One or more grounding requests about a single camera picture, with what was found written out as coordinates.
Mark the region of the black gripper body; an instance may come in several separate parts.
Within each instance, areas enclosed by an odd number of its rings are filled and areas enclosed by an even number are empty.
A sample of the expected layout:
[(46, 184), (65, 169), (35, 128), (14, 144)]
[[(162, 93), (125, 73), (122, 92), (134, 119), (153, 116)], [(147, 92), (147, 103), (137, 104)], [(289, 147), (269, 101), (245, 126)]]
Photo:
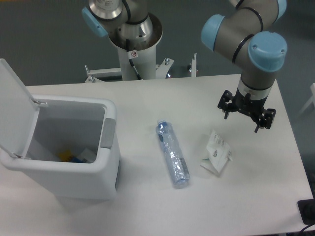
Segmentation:
[(232, 112), (240, 112), (251, 118), (258, 119), (264, 111), (266, 97), (260, 100), (252, 100), (251, 94), (242, 95), (239, 91), (232, 100)]

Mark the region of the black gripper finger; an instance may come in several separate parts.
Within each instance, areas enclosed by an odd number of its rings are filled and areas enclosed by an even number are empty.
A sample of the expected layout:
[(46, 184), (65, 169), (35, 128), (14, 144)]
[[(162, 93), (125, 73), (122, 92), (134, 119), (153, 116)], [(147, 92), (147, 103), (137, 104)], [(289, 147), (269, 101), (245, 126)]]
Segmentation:
[(227, 119), (229, 113), (237, 111), (236, 97), (230, 91), (225, 90), (219, 100), (218, 108), (224, 112), (224, 119)]
[(274, 118), (276, 115), (275, 109), (264, 109), (264, 111), (259, 115), (254, 115), (253, 121), (256, 123), (256, 128), (254, 130), (255, 133), (258, 132), (259, 129), (270, 129)]

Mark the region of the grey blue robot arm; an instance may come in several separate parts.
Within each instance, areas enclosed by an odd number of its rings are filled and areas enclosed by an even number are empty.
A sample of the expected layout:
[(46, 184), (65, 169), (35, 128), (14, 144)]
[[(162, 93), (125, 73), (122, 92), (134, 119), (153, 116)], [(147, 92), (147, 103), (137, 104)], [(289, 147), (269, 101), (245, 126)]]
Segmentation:
[[(287, 53), (285, 39), (267, 29), (285, 12), (284, 0), (236, 0), (230, 17), (213, 15), (201, 31), (201, 41), (242, 69), (237, 91), (225, 91), (218, 108), (225, 115), (240, 112), (257, 128), (270, 129), (275, 109), (264, 104)], [(165, 78), (156, 64), (162, 38), (159, 19), (144, 0), (91, 0), (82, 17), (99, 37), (108, 36), (117, 48), (124, 80)]]

